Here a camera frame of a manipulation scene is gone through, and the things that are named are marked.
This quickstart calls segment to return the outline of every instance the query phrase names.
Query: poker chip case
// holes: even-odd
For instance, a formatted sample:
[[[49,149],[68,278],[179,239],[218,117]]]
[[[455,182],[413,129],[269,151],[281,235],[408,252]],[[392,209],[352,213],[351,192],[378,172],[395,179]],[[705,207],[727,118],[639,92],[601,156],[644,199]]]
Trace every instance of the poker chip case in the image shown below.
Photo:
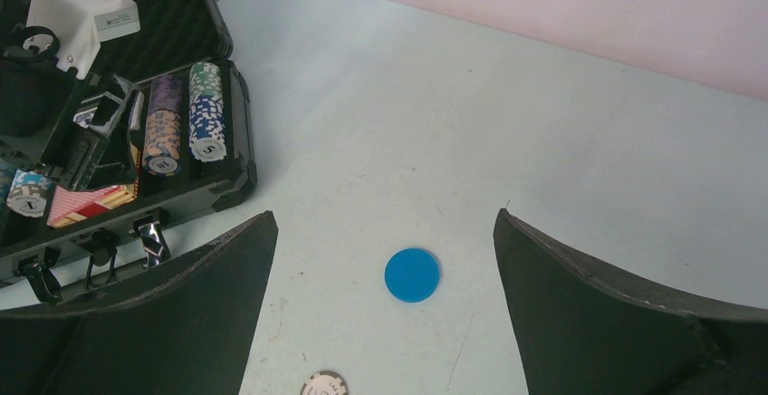
[[[152,81],[168,73],[183,80],[179,170],[163,177],[139,168],[136,200],[64,228],[47,226],[47,212],[41,218],[30,218],[4,207],[0,213],[0,287],[24,280],[24,267],[32,262],[37,269],[47,271],[87,257],[92,260],[99,252],[138,239],[136,225],[142,220],[165,228],[176,226],[234,207],[255,189],[248,89],[234,63],[227,60],[233,44],[216,1],[134,1],[139,7],[141,30],[102,43],[93,70],[118,74],[138,83],[144,92],[142,128],[130,133],[131,144],[139,149],[144,148],[143,123]],[[196,160],[187,145],[189,71],[200,62],[215,64],[221,76],[226,156],[218,161]],[[50,209],[52,198],[46,209]]]

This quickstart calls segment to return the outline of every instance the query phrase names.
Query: foam lining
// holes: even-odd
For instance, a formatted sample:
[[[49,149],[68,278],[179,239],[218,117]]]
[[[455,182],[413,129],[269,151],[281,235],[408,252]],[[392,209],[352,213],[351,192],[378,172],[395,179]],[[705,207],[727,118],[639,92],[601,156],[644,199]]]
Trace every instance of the foam lining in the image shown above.
[[[139,6],[141,31],[102,43],[92,72],[117,73],[139,82],[230,54],[231,40],[217,26],[221,15],[208,0],[134,1]]]

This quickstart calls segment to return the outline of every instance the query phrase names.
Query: white tabletop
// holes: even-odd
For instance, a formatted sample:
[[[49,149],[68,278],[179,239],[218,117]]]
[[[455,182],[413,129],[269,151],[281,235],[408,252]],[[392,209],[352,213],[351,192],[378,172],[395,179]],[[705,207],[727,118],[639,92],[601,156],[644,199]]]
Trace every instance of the white tabletop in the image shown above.
[[[244,394],[299,393],[324,369],[352,394],[526,393],[494,256],[503,207],[651,280],[768,307],[765,102],[383,0],[220,5],[259,187],[167,238],[187,250],[274,211]],[[408,246],[443,269],[423,303],[383,282]],[[24,300],[18,284],[0,306]]]

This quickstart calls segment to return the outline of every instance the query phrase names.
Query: pink wall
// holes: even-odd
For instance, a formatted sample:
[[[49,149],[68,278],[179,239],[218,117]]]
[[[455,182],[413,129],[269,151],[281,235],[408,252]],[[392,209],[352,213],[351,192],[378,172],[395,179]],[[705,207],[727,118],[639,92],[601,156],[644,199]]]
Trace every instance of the pink wall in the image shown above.
[[[768,0],[392,0],[768,100]]]

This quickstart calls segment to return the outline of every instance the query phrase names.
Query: blue circle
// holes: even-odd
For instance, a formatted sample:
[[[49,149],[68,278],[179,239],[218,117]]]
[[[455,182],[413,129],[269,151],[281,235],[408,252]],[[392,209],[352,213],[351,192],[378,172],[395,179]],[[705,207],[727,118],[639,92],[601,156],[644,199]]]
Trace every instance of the blue circle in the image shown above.
[[[406,303],[426,300],[440,283],[437,260],[422,248],[407,248],[397,252],[387,263],[384,282],[389,291]]]

